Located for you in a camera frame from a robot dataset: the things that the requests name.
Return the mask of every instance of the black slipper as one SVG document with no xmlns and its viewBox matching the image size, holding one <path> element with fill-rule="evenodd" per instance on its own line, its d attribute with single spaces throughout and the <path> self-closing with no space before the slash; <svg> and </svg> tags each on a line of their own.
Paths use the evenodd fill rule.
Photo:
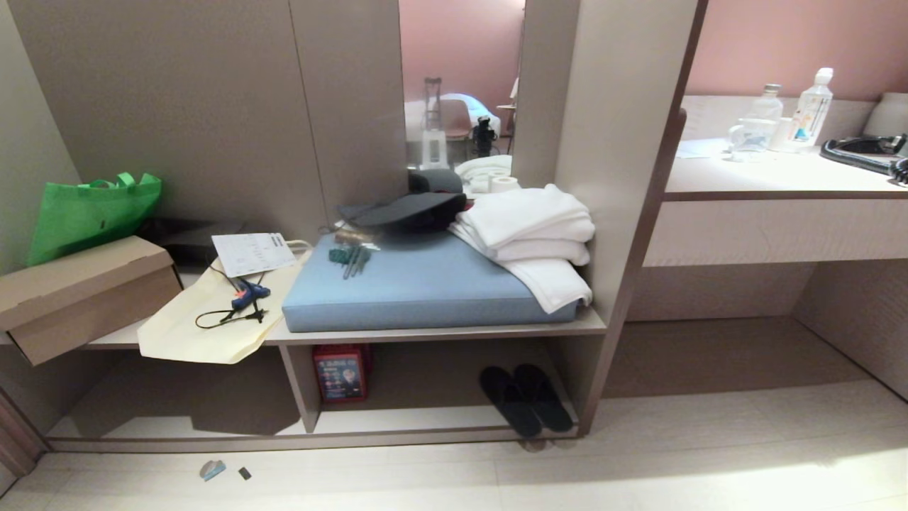
<svg viewBox="0 0 908 511">
<path fill-rule="evenodd" d="M 517 382 L 508 371 L 501 367 L 486 367 L 479 375 L 479 385 L 518 435 L 531 438 L 542 431 L 539 419 L 520 394 Z"/>
<path fill-rule="evenodd" d="M 532 364 L 517 366 L 514 369 L 514 380 L 520 386 L 520 392 L 529 402 L 533 412 L 548 429 L 564 433 L 574 427 L 574 421 L 561 405 L 555 387 L 542 369 Z"/>
</svg>

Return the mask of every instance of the blue cushion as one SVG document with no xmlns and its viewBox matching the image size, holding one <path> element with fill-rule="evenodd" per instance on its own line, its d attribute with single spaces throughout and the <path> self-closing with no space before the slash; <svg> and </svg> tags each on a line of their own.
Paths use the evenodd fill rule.
<svg viewBox="0 0 908 511">
<path fill-rule="evenodd" d="M 382 240 L 362 273 L 343 279 L 324 236 L 284 299 L 291 332 L 519 325 L 572 321 L 577 304 L 546 314 L 508 270 L 451 233 Z"/>
</svg>

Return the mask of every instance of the red box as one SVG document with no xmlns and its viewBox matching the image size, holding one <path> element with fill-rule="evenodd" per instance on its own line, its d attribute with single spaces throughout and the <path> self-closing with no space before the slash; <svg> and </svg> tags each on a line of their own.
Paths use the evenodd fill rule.
<svg viewBox="0 0 908 511">
<path fill-rule="evenodd" d="M 368 395 L 366 357 L 360 345 L 320 345 L 312 351 L 321 399 L 327 403 L 362 401 Z"/>
</svg>

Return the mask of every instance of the pink wall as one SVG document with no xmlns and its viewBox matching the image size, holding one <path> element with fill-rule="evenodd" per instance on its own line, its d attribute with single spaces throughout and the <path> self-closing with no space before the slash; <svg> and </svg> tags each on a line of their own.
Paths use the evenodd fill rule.
<svg viewBox="0 0 908 511">
<path fill-rule="evenodd" d="M 517 77 L 524 0 L 400 0 L 404 101 L 423 99 L 423 79 L 442 93 L 475 96 L 495 115 Z"/>
<path fill-rule="evenodd" d="M 798 96 L 835 68 L 839 99 L 908 92 L 908 0 L 709 0 L 690 95 Z"/>
</svg>

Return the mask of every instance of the paper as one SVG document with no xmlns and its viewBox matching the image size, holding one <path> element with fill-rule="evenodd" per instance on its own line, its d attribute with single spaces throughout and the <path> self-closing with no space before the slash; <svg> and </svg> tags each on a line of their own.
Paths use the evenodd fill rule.
<svg viewBox="0 0 908 511">
<path fill-rule="evenodd" d="M 271 327 L 283 319 L 283 300 L 310 255 L 311 250 L 299 261 L 294 259 L 292 266 L 274 270 L 262 278 L 262 285 L 271 289 L 270 296 L 259 300 L 259 308 L 268 311 L 262 323 L 250 319 L 203 330 L 195 325 L 195 317 L 212 310 L 229 309 L 235 295 L 227 279 L 208 268 L 195 284 L 139 327 L 139 352 L 142 356 L 165 360 L 236 364 L 259 349 Z M 218 268 L 218 261 L 212 267 Z M 221 317 L 211 315 L 204 321 L 213 324 Z"/>
<path fill-rule="evenodd" d="M 700 140 L 682 140 L 678 144 L 675 158 L 715 158 L 728 149 L 728 141 L 724 138 L 703 138 Z"/>
<path fill-rule="evenodd" d="M 227 276 L 245 276 L 292 266 L 296 262 L 281 233 L 212 236 Z"/>
</svg>

